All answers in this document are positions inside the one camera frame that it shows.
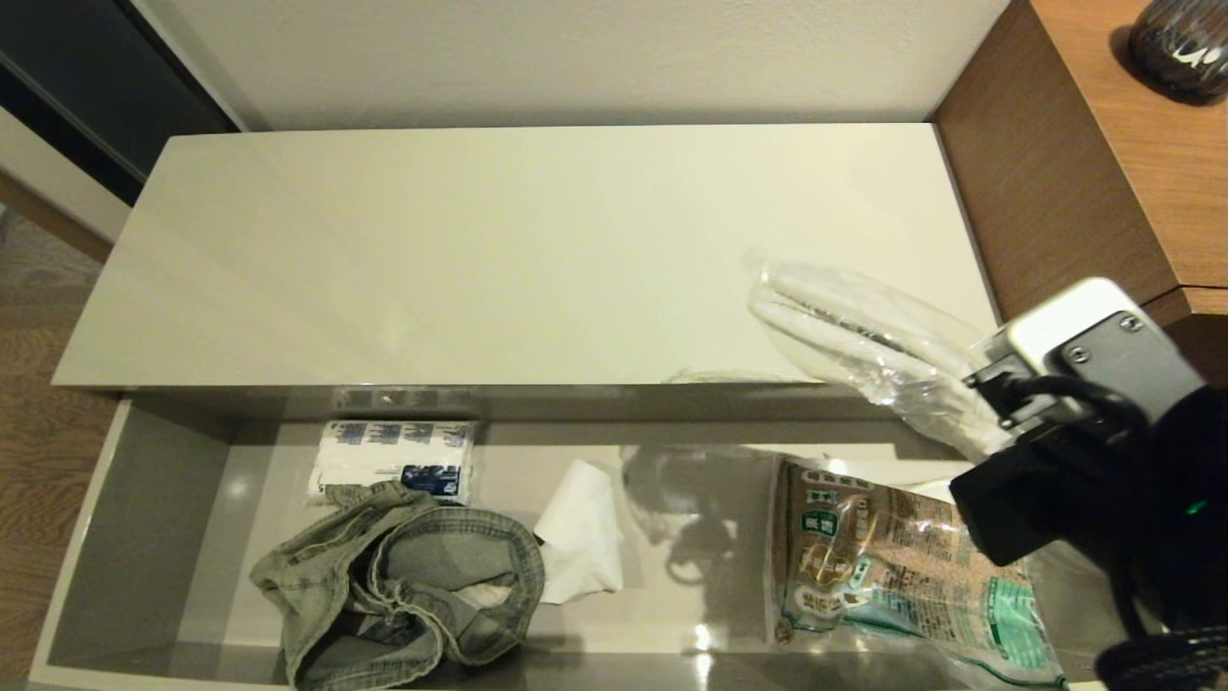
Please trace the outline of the dark door panel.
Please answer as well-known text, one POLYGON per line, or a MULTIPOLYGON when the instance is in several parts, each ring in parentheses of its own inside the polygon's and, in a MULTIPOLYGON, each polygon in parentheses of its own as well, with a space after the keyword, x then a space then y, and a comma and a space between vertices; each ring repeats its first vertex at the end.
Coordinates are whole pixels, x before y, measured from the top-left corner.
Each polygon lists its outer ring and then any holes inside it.
POLYGON ((135 0, 0 0, 0 107, 128 205, 171 137, 239 131, 135 0))

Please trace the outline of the white slippers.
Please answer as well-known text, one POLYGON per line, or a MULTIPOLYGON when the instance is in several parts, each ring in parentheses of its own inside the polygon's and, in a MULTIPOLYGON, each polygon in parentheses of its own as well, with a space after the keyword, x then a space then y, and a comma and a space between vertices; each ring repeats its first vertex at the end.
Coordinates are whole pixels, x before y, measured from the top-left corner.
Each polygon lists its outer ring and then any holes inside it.
POLYGON ((964 379, 987 366, 982 333, 861 272, 763 259, 748 311, 804 376, 858 393, 977 464, 1012 437, 964 379))

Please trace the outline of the wooden skirting board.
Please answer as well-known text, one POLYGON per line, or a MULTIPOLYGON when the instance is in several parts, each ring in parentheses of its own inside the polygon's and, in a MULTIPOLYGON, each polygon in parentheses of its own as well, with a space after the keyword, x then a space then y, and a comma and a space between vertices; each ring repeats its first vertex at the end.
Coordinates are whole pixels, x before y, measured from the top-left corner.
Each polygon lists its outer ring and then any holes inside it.
POLYGON ((81 225, 79 220, 71 218, 69 214, 56 209, 55 205, 45 201, 39 194, 4 171, 0 171, 0 203, 56 236, 56 239, 65 242, 70 248, 87 255, 93 261, 106 264, 111 257, 111 249, 113 249, 111 242, 81 225))

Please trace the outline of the crumpled faded denim jeans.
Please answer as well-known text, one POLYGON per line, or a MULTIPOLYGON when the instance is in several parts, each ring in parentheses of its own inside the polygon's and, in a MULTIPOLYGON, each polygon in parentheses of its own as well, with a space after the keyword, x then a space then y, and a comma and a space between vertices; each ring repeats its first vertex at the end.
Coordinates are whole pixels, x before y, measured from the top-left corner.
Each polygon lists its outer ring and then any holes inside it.
POLYGON ((328 500, 249 574, 280 612, 293 691, 399 689, 526 643, 546 573, 521 522, 395 481, 328 500))

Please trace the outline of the brown wooden desk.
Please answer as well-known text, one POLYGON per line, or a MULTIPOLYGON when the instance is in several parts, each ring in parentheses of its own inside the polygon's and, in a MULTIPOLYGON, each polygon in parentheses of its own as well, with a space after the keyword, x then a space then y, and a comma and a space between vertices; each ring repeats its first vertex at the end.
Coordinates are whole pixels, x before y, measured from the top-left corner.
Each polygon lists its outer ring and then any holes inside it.
POLYGON ((1117 281, 1228 392, 1228 104, 1130 71, 1149 0, 1009 0, 935 110, 1000 318, 1117 281))

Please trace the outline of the glossy white low cabinet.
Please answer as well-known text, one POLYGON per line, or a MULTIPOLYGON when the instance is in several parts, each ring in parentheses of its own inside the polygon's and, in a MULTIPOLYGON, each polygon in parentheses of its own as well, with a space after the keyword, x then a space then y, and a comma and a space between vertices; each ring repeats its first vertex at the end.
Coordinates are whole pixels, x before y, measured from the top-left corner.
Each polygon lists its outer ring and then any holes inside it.
POLYGON ((763 261, 1000 324, 930 124, 201 135, 154 166, 52 382, 321 417, 828 410, 748 311, 763 261))

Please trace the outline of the white tissue pack blue print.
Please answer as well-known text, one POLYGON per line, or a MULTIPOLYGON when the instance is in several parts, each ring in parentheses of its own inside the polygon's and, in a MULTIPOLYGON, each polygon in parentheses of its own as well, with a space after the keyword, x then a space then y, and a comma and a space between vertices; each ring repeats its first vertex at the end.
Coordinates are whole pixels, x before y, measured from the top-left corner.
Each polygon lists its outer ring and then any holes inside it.
POLYGON ((460 506, 470 502, 475 420, 334 419, 321 430, 306 504, 324 506, 325 491, 395 481, 460 506))

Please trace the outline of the brown green snack bag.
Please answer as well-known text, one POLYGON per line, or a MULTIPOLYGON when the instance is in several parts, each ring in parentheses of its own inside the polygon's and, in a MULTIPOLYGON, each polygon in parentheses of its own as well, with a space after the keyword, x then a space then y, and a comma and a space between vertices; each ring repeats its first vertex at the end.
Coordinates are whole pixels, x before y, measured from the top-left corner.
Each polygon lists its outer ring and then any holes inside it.
POLYGON ((772 460, 765 625, 808 655, 919 655, 975 691, 1050 691, 1067 677, 1027 566, 993 565, 948 500, 772 460))

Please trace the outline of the dark glass vase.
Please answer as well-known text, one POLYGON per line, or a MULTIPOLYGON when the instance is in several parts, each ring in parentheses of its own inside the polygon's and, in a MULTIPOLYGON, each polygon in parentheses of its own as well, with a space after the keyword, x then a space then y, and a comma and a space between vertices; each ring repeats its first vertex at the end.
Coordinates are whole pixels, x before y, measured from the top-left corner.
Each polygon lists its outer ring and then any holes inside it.
POLYGON ((1149 0, 1126 52, 1146 83, 1185 104, 1228 98, 1228 0, 1149 0))

